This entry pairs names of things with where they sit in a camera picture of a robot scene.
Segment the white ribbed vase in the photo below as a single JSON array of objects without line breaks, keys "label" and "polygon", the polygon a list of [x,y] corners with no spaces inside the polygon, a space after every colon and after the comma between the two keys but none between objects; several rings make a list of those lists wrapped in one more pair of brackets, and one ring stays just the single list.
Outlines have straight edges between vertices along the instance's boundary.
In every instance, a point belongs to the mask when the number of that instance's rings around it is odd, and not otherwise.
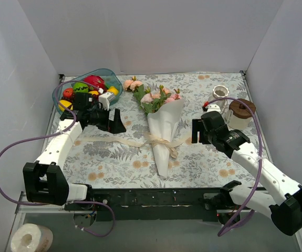
[{"label": "white ribbed vase", "polygon": [[[229,95],[229,89],[223,85],[215,86],[209,95],[208,102],[211,102],[215,99],[226,98]],[[221,108],[221,114],[225,111],[225,107],[227,105],[227,100],[218,100],[216,102],[217,105]]]}]

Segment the cream ribbon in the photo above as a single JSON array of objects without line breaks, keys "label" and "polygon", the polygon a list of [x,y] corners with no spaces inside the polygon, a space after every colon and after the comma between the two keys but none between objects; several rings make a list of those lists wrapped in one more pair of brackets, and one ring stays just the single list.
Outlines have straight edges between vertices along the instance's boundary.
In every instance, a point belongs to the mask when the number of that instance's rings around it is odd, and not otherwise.
[{"label": "cream ribbon", "polygon": [[130,141],[116,136],[109,136],[109,137],[97,136],[97,137],[80,138],[80,140],[84,142],[119,142],[121,144],[136,147],[136,148],[142,148],[147,144],[152,145],[152,147],[159,145],[165,147],[169,151],[170,156],[176,159],[178,157],[178,151],[175,148],[183,144],[187,139],[189,139],[191,137],[191,134],[188,133],[174,142],[170,142],[169,140],[165,140],[163,138],[153,136],[149,132],[145,133],[144,137],[146,138],[146,141],[144,143]]}]

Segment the pale pink rose stem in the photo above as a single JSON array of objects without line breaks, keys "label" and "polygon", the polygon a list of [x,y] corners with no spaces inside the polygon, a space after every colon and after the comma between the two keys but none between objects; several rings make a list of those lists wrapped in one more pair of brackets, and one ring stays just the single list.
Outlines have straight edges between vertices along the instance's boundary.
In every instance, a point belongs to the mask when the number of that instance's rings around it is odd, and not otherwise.
[{"label": "pale pink rose stem", "polygon": [[149,87],[145,88],[144,85],[135,87],[133,96],[146,115],[157,112],[162,106],[160,94],[152,93],[151,89]]}]

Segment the dark red grapes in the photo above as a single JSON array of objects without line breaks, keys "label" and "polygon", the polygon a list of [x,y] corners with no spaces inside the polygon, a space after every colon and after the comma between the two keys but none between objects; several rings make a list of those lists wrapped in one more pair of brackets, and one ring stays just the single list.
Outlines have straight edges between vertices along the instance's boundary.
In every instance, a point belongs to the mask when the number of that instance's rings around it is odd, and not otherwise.
[{"label": "dark red grapes", "polygon": [[65,100],[73,103],[74,97],[75,97],[74,94],[68,93],[67,96],[62,96],[61,100]]}]

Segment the jar with brown lid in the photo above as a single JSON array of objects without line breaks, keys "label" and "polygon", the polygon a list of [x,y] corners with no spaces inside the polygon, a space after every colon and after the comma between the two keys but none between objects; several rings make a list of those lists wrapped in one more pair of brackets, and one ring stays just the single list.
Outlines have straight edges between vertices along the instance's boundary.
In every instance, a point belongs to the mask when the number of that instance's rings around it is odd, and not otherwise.
[{"label": "jar with brown lid", "polygon": [[225,121],[228,127],[237,130],[245,130],[252,120],[250,111],[239,101],[232,101],[225,114]]}]

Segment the white wrapping paper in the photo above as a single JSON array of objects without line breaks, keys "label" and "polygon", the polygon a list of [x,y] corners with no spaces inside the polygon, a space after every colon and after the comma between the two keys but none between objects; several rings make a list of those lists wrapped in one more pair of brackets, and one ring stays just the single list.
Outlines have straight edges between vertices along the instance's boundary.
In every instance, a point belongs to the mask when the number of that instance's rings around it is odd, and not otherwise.
[{"label": "white wrapping paper", "polygon": [[173,141],[181,118],[184,102],[184,99],[170,101],[164,104],[157,112],[147,115],[153,156],[158,175],[162,179],[168,176],[171,151],[167,147],[167,144]]}]

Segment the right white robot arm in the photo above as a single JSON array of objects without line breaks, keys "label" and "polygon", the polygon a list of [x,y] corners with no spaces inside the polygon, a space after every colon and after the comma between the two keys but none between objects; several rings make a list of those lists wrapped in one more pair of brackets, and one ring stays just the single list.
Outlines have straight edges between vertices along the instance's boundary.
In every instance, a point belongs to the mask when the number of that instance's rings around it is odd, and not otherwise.
[{"label": "right white robot arm", "polygon": [[269,217],[285,235],[292,236],[302,228],[302,185],[280,171],[240,130],[229,130],[221,114],[207,112],[192,121],[192,143],[211,144],[246,169],[267,191],[259,192],[239,181],[220,189],[209,203],[232,208],[243,205]]}]

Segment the yellow pear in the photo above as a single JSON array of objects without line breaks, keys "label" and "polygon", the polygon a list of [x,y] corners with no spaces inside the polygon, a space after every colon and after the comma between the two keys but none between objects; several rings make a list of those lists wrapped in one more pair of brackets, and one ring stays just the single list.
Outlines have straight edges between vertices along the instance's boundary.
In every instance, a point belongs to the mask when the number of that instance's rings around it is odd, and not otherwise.
[{"label": "yellow pear", "polygon": [[109,88],[107,89],[107,92],[111,92],[111,93],[113,93],[115,96],[117,96],[117,95],[119,94],[119,90],[118,90],[116,87],[114,87],[114,86],[109,87]]}]

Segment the green apple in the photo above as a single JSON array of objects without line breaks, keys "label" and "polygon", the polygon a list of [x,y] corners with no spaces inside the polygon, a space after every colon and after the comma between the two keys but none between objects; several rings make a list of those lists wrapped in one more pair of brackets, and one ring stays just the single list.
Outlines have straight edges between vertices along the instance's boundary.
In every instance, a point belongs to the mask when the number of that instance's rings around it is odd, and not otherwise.
[{"label": "green apple", "polygon": [[76,82],[73,85],[73,90],[74,90],[74,93],[78,93],[78,92],[80,92],[80,93],[88,93],[89,92],[89,87],[85,83]]}]

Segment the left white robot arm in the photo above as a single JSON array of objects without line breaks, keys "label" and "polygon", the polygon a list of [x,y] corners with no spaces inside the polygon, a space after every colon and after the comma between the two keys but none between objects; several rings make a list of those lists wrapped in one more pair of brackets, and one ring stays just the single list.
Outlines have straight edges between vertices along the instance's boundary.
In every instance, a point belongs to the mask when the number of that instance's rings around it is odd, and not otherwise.
[{"label": "left white robot arm", "polygon": [[68,183],[63,167],[69,151],[85,127],[94,125],[99,130],[112,134],[126,131],[119,109],[115,109],[113,119],[109,118],[110,102],[115,97],[112,92],[105,92],[98,98],[90,93],[78,92],[71,105],[59,104],[64,111],[56,135],[37,160],[26,163],[23,168],[28,201],[53,205],[76,201],[81,209],[93,207],[95,198],[89,194],[90,185]]}]

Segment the white tissue roll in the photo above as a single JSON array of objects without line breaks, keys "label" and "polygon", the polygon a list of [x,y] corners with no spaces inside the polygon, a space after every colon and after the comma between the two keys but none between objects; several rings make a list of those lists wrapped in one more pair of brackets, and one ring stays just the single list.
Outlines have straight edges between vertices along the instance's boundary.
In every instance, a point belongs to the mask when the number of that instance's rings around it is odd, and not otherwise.
[{"label": "white tissue roll", "polygon": [[53,242],[52,231],[41,225],[26,223],[22,225],[11,239],[11,251],[45,252]]}]

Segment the yellow mango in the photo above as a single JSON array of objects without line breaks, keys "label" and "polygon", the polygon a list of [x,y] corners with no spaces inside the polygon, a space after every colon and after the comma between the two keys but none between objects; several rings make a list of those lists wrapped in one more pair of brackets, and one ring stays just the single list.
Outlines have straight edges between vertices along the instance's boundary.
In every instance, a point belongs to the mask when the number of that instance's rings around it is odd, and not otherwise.
[{"label": "yellow mango", "polygon": [[70,101],[67,100],[60,100],[58,104],[58,108],[61,112],[64,112],[64,110],[67,108],[69,110],[73,110],[73,105]]}]

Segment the peach rose stem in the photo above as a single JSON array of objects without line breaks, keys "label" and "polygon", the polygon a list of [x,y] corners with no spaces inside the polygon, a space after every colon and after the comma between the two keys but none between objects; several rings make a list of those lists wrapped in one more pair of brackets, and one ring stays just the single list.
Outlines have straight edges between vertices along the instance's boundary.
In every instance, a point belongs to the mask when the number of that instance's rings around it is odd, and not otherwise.
[{"label": "peach rose stem", "polygon": [[123,88],[125,91],[135,92],[141,85],[142,82],[136,76],[133,76],[131,79],[124,81]]}]

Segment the teal plastic fruit basket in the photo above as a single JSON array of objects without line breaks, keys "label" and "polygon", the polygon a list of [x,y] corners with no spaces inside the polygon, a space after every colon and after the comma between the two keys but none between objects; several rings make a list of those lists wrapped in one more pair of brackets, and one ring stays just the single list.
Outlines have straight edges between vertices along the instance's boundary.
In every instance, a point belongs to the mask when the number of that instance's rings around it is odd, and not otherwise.
[{"label": "teal plastic fruit basket", "polygon": [[76,93],[89,93],[92,95],[93,101],[98,101],[100,95],[105,92],[114,94],[114,98],[110,100],[110,105],[118,102],[119,96],[123,91],[121,81],[115,73],[107,68],[96,69],[74,79],[75,82],[66,84],[66,88],[62,88],[62,94],[58,92],[59,101],[67,108],[73,109]]}]

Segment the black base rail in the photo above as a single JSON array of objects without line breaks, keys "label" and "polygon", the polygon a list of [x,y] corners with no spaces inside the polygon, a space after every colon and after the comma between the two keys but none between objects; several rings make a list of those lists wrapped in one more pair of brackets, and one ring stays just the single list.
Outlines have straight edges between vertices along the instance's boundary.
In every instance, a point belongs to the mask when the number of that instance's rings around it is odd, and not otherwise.
[{"label": "black base rail", "polygon": [[238,206],[214,188],[91,189],[94,204],[68,203],[64,209],[79,213],[95,211],[99,222],[132,220],[202,220],[215,222],[218,212]]}]

